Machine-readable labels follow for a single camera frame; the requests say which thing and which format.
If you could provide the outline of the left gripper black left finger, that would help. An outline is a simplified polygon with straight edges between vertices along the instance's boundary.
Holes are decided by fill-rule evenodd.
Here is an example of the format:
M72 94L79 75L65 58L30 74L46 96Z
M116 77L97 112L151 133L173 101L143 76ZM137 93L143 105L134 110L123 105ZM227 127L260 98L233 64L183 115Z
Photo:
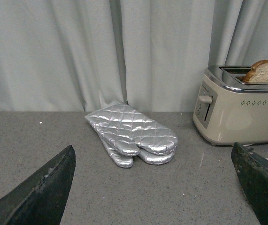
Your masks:
M76 167L71 145L0 199L0 225L58 225Z

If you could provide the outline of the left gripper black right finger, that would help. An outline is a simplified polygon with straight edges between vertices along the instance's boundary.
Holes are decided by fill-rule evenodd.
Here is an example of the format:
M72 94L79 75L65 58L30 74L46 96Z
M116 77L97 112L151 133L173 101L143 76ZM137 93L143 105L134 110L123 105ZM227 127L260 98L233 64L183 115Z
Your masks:
M262 225L268 225L268 159L239 143L231 152L243 193Z

